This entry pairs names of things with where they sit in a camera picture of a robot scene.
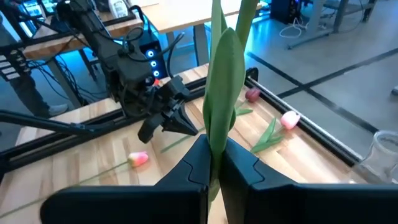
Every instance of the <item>wooden tabletop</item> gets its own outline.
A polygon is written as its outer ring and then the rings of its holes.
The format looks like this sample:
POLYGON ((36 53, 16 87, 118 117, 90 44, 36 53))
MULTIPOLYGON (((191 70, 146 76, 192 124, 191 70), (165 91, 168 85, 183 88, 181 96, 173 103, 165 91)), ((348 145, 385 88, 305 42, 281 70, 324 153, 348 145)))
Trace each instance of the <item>wooden tabletop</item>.
MULTIPOLYGON (((110 21, 110 20, 114 19, 114 17, 112 16, 112 14, 110 12, 99 12, 98 17, 103 22, 110 21)), ((45 20, 45 22, 47 24, 50 24, 51 17, 48 17, 45 20)), ((138 16, 137 16, 137 19, 132 19, 132 20, 129 20, 126 22, 120 22, 115 25, 107 26, 106 29, 111 34, 111 36, 120 37, 120 36, 126 35, 127 32, 129 32, 129 30, 131 28, 136 27, 136 26, 142 26, 142 21, 140 20, 140 18, 138 16)), ((52 29, 49 29, 48 27, 41 26, 38 29, 38 31, 36 32, 36 34, 33 36, 33 38, 37 39, 40 37, 45 37, 45 36, 56 34, 56 33, 57 32, 55 32, 52 29)), ((67 44, 69 42, 69 40, 72 38, 73 38, 72 36, 68 36, 68 37, 63 37, 63 38, 56 39, 56 40, 46 41, 41 44, 35 44, 35 45, 28 46, 24 50, 24 55, 28 59, 32 59, 32 60, 38 60, 38 59, 44 59, 47 57, 52 57, 55 54, 59 53, 59 51, 64 48, 65 44, 67 44)), ((80 34, 79 38, 81 40, 85 41, 85 38, 83 37, 83 35, 80 34)), ((64 52, 80 49, 82 47, 83 47, 83 44, 80 41, 73 39, 68 44, 68 47, 64 50, 64 52)))
MULTIPOLYGON (((211 2, 212 0, 164 0, 143 7, 142 12, 160 34, 166 34, 211 21, 211 2)), ((221 0, 221 5, 224 15, 230 16, 239 12, 241 1, 221 0)))
MULTIPOLYGON (((207 70, 207 65, 204 65, 180 75, 184 82, 188 83, 204 77, 207 70)), ((246 90, 244 87, 238 101, 243 101, 246 90)), ((187 103, 185 107, 198 129, 204 126, 202 104, 203 98, 199 98, 187 103)), ((106 99, 54 119, 65 122, 85 121, 119 107, 111 99, 106 99)), ((257 143, 271 119, 280 118, 281 114, 262 100, 257 103, 246 103, 244 107, 252 108, 254 111, 238 116, 229 136, 246 149, 250 149, 257 143)), ((198 134, 189 137, 165 153, 161 153, 162 149, 186 135, 163 133, 161 128, 158 128, 152 140, 144 144, 137 137, 141 124, 142 121, 7 173, 0 185, 0 216, 110 169, 124 162, 127 155, 134 151, 147 151, 149 161, 135 169, 127 164, 123 165, 83 185, 154 185, 177 164, 199 136, 198 134)), ((22 128, 17 144, 48 133, 37 128, 22 128)), ((275 170, 297 182, 335 183, 348 172, 348 167, 343 162, 298 127, 287 133, 281 143, 256 155, 275 170)), ((0 223, 40 223, 41 203, 42 200, 2 217, 0 223)), ((218 194, 211 206, 209 223, 225 223, 225 220, 222 196, 218 194)))

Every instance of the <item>floor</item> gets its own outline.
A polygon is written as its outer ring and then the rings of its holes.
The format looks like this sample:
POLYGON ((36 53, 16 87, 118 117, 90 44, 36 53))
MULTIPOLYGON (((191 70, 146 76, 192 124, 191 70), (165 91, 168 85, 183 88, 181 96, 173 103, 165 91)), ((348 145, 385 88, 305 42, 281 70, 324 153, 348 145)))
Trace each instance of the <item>floor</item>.
MULTIPOLYGON (((333 11, 325 10, 324 13, 331 14, 333 11)), ((264 19, 252 26, 246 49, 246 66, 257 67, 260 70, 260 84, 364 157, 375 131, 398 131, 398 96, 390 95, 391 89, 398 85, 396 14, 398 1, 379 1, 368 23, 360 24, 351 32, 332 34, 292 50, 287 50, 287 44, 292 39, 279 36, 285 25, 264 19)), ((346 16, 341 30, 355 27, 361 16, 361 12, 346 16)), ((236 18, 229 17, 227 20, 229 26, 234 26, 236 18)), ((333 17, 326 18, 324 23, 331 24, 333 20, 333 17)), ((184 32, 180 45, 189 45, 192 30, 184 32)), ((159 38, 165 44, 165 36, 159 35, 159 38)), ((63 54, 62 57, 80 86, 90 92, 104 90, 101 74, 98 74, 99 81, 93 82, 77 52, 63 54)), ((195 62, 193 46, 176 50, 172 71, 178 73, 193 68, 195 62)), ((34 71, 32 76, 37 89, 50 105, 70 103, 49 88, 39 71, 34 71)), ((64 94, 56 83, 50 83, 64 94)), ((92 100, 96 100, 94 96, 104 97, 88 93, 86 96, 92 100)), ((30 113, 3 80, 0 80, 0 110, 30 113)), ((1 123, 0 150, 13 146, 19 128, 1 123)))

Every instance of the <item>desk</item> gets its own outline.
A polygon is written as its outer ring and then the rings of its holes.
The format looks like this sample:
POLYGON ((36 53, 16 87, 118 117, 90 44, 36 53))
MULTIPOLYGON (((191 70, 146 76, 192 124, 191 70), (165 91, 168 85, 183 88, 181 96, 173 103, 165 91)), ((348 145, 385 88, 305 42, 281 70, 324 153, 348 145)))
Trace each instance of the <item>desk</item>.
MULTIPOLYGON (((188 83, 206 76, 207 70, 208 66, 204 65, 180 75, 184 82, 188 83)), ((239 101, 244 100, 246 90, 247 88, 244 87, 239 101)), ((204 126, 201 114, 202 104, 203 98, 199 98, 185 106, 188 116, 198 129, 204 126)), ((105 99, 62 114, 55 119, 80 122, 119 107, 111 99, 105 99)), ((252 108, 254 111, 238 116, 229 136, 246 149, 250 149, 258 141, 272 118, 275 116, 280 118, 281 114, 263 100, 245 104, 244 107, 252 108)), ((162 149, 185 135, 163 133, 158 128, 152 140, 148 144, 143 144, 137 137, 141 124, 142 121, 5 174, 0 185, 0 216, 21 205, 46 197, 57 190, 110 169, 124 162, 127 155, 134 151, 147 151, 149 161, 136 169, 128 165, 118 167, 85 182, 84 185, 154 185, 177 164, 199 136, 198 134, 185 139, 165 153, 160 153, 162 149)), ((36 128, 22 128, 16 144, 22 144, 48 133, 36 128)), ((346 164, 298 127, 291 130, 281 143, 260 152, 257 156, 275 170, 297 182, 334 183, 344 178, 349 169, 346 164)), ((40 223, 38 211, 41 203, 42 201, 3 217, 0 223, 40 223)), ((218 194, 213 203, 209 223, 224 223, 226 214, 221 194, 218 194)))
MULTIPOLYGON (((159 4, 143 7, 142 12, 160 34, 166 34, 169 44, 175 39, 173 31, 193 26, 193 41, 199 66, 209 62, 204 23, 211 21, 211 3, 210 0, 164 0, 159 4)), ((241 1, 221 0, 225 16, 237 14, 240 5, 241 1)))
MULTIPOLYGON (((99 18, 104 22, 104 21, 110 21, 113 19, 113 16, 111 13, 108 12, 99 12, 98 13, 99 18)), ((51 17, 48 17, 45 21, 46 23, 50 24, 51 23, 51 17)), ((113 37, 120 37, 122 35, 127 34, 127 32, 136 26, 141 26, 142 21, 139 19, 137 16, 137 19, 133 19, 130 21, 126 22, 121 22, 119 24, 107 26, 107 30, 113 37)), ((48 35, 56 34, 54 30, 49 29, 48 27, 41 26, 36 34, 33 36, 34 39, 40 38, 40 37, 45 37, 48 35)), ((79 35, 79 38, 81 40, 85 40, 83 35, 79 35)), ((74 39, 73 37, 64 37, 61 39, 57 40, 50 40, 41 44, 35 44, 32 46, 28 46, 24 50, 24 55, 26 58, 31 59, 31 60, 40 60, 40 59, 46 59, 46 58, 51 58, 55 54, 59 53, 60 50, 62 50, 65 47, 65 44, 68 44, 66 49, 63 52, 69 52, 72 50, 77 50, 81 49, 83 47, 83 44, 74 39)), ((60 65, 56 60, 51 60, 48 63, 49 68, 51 69, 51 72, 54 74, 55 78, 60 82, 61 87, 67 94, 69 100, 72 102, 72 105, 75 108, 79 108, 81 106, 81 103, 76 96, 76 94, 73 91, 73 88, 69 81, 66 79, 66 75, 60 68, 60 65)))

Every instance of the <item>clear glass container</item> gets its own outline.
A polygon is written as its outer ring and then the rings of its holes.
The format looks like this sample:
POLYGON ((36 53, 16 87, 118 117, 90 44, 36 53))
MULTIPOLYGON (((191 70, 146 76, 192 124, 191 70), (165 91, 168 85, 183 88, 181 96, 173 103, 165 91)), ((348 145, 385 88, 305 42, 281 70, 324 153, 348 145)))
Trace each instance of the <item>clear glass container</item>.
POLYGON ((392 171, 398 165, 398 133, 378 131, 366 158, 348 174, 351 184, 396 184, 392 171))

